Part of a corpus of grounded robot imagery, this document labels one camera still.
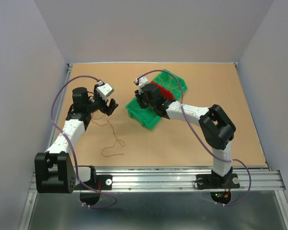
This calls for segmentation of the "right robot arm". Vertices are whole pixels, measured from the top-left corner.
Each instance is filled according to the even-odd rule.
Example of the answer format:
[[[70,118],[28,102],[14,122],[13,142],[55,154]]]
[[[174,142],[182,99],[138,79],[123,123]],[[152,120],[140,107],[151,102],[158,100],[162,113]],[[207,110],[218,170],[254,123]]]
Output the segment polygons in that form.
[[[213,167],[208,175],[197,177],[198,189],[237,188],[231,165],[232,140],[236,127],[222,107],[196,107],[166,98],[154,83],[148,83],[135,91],[142,109],[151,108],[159,117],[187,122],[188,126],[201,128],[204,141],[200,143],[213,156]]]

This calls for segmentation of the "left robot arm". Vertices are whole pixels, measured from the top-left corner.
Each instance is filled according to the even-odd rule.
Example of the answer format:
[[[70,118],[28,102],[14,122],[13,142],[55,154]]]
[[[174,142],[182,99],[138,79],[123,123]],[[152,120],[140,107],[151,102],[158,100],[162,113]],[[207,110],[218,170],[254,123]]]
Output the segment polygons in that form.
[[[85,87],[73,89],[72,105],[62,131],[44,153],[35,156],[36,189],[39,193],[71,193],[79,184],[77,168],[71,160],[74,147],[87,130],[93,112],[100,111],[110,116],[118,107],[114,99],[108,98],[113,91],[109,84],[102,82],[95,85],[92,97]]]

